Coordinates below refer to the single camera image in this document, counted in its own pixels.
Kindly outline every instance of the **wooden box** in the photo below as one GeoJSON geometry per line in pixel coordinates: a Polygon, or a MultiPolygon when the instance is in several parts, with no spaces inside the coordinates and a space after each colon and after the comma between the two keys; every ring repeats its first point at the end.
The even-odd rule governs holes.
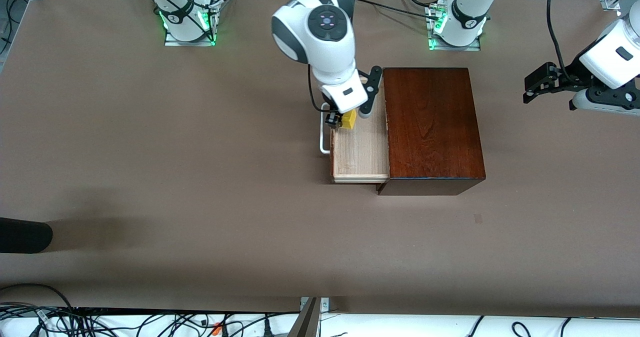
{"type": "Polygon", "coordinates": [[[485,179],[466,68],[385,68],[370,118],[331,131],[336,183],[380,195],[453,196],[485,179]]]}

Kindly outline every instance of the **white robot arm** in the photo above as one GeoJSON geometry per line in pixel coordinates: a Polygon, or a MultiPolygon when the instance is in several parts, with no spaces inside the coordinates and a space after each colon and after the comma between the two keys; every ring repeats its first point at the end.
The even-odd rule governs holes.
{"type": "Polygon", "coordinates": [[[178,41],[196,41],[209,29],[207,10],[211,0],[154,0],[167,30],[178,41]]]}
{"type": "Polygon", "coordinates": [[[355,0],[289,0],[271,18],[276,45],[311,65],[318,87],[343,114],[368,100],[355,61],[355,0]]]}
{"type": "Polygon", "coordinates": [[[445,0],[446,18],[434,32],[452,46],[468,46],[482,34],[494,0],[445,0]]]}
{"type": "Polygon", "coordinates": [[[545,93],[574,91],[569,109],[589,109],[640,116],[640,0],[612,22],[597,40],[566,66],[552,62],[525,78],[524,103],[545,93]]]}

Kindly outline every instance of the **yellow object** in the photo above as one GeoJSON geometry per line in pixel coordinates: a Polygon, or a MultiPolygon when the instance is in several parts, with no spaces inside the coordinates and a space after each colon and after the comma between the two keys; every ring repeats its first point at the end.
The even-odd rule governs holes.
{"type": "Polygon", "coordinates": [[[356,119],[358,118],[358,112],[356,109],[352,109],[345,114],[342,115],[342,123],[340,124],[341,128],[346,128],[347,130],[353,130],[356,125],[356,119]]]}

